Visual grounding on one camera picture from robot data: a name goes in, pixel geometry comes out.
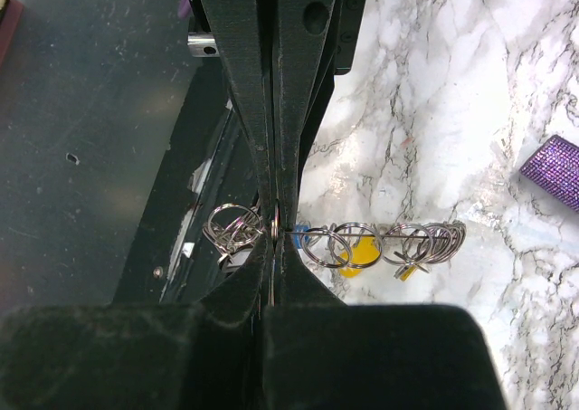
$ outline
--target brown object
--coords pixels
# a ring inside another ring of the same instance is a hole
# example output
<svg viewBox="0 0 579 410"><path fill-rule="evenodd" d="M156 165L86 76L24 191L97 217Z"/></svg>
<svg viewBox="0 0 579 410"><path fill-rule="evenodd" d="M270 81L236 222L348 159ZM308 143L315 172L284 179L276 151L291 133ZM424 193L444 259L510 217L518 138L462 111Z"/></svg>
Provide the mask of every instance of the brown object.
<svg viewBox="0 0 579 410"><path fill-rule="evenodd" d="M0 65L8 52L24 6L16 0L0 0Z"/></svg>

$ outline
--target gray floor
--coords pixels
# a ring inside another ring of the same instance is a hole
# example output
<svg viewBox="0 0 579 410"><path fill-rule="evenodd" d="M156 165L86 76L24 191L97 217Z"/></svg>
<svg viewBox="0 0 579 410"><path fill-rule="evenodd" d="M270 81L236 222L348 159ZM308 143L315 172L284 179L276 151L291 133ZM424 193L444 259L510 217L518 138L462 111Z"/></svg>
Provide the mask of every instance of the gray floor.
<svg viewBox="0 0 579 410"><path fill-rule="evenodd" d="M0 67L0 311L112 298L199 62L178 0L19 0Z"/></svg>

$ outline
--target marble countertop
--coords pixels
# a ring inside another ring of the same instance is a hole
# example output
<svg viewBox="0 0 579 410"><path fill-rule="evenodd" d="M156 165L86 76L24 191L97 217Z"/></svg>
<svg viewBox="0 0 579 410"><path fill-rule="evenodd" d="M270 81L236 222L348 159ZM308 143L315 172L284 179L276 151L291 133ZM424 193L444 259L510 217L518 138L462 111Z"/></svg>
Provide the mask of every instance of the marble countertop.
<svg viewBox="0 0 579 410"><path fill-rule="evenodd" d="M450 262L406 282L382 262L352 279L315 273L351 304L466 309L513 409L579 406L579 215L518 174L553 134L579 144L578 11L578 0L367 0L300 195L314 225L467 225Z"/></svg>

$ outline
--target purple rhinestone case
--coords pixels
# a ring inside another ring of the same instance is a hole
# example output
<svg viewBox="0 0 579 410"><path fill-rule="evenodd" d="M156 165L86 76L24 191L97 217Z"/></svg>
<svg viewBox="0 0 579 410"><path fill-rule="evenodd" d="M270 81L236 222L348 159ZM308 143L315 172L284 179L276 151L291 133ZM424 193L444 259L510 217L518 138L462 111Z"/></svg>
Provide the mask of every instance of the purple rhinestone case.
<svg viewBox="0 0 579 410"><path fill-rule="evenodd" d="M564 204L579 212L579 148L551 137L520 172Z"/></svg>

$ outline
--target red object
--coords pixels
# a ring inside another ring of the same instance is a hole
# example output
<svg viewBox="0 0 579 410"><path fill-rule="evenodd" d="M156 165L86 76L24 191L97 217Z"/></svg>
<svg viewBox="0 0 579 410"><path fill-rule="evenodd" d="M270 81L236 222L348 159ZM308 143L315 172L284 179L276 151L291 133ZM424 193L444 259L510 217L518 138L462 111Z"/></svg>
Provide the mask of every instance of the red object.
<svg viewBox="0 0 579 410"><path fill-rule="evenodd" d="M16 0L10 0L4 12L4 17L2 21L0 21L0 65L2 65L2 60L8 52L10 41L16 31L16 26L18 25L18 20L23 9L24 6L22 3Z"/></svg>

